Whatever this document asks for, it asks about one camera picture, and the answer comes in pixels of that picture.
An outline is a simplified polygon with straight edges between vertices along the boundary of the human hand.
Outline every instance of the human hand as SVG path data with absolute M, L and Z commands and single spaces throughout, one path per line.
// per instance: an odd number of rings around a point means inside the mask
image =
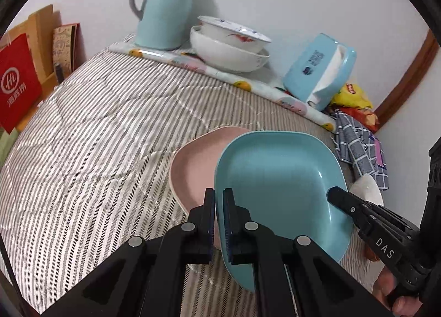
M 372 294 L 374 297 L 379 300 L 388 310 L 390 307 L 387 303 L 386 297 L 389 293 L 393 291 L 395 288 L 395 277 L 385 267 L 380 276 L 378 276 L 377 280 L 373 284 Z M 418 298 L 409 297 L 409 296 L 401 296 L 397 298 L 395 303 L 392 306 L 392 312 L 398 316 L 409 316 L 412 317 L 421 307 L 422 303 Z

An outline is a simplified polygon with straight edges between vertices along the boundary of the striped tablecloth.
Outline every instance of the striped tablecloth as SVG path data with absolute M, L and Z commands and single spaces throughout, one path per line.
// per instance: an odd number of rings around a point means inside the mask
M 42 313 L 129 237 L 184 222 L 168 185 L 171 159 L 225 125 L 306 132 L 334 148 L 320 126 L 202 74 L 108 50 L 76 70 L 0 172 L 0 229 L 24 298 Z M 381 263 L 361 250 L 354 235 L 342 264 L 369 289 Z M 254 316 L 254 296 L 217 251 L 210 265 L 187 267 L 182 315 Z

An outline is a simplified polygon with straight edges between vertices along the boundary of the plaid cloth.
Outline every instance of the plaid cloth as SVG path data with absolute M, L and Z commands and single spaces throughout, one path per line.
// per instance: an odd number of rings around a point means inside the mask
M 336 109 L 335 154 L 352 165 L 356 178 L 371 175 L 380 190 L 389 189 L 384 153 L 380 141 L 359 121 Z

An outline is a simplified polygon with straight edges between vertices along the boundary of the green object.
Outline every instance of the green object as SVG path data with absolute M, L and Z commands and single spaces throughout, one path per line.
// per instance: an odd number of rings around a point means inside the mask
M 348 248 L 352 219 L 328 203 L 333 186 L 346 190 L 334 154 L 319 139 L 298 132 L 256 131 L 243 134 L 224 149 L 214 178 L 222 257 L 233 278 L 254 291 L 251 265 L 227 259 L 223 191 L 232 188 L 237 206 L 276 235 L 312 238 L 335 261 Z
M 10 134 L 0 128 L 0 168 L 3 166 L 9 152 L 18 138 L 18 131 L 14 129 Z

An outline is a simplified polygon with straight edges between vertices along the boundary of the yellow chip bag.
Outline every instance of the yellow chip bag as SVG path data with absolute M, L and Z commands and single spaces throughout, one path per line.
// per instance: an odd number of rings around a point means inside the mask
M 363 89 L 356 84 L 346 83 L 340 91 L 332 97 L 331 105 L 357 109 L 372 109 L 372 103 Z

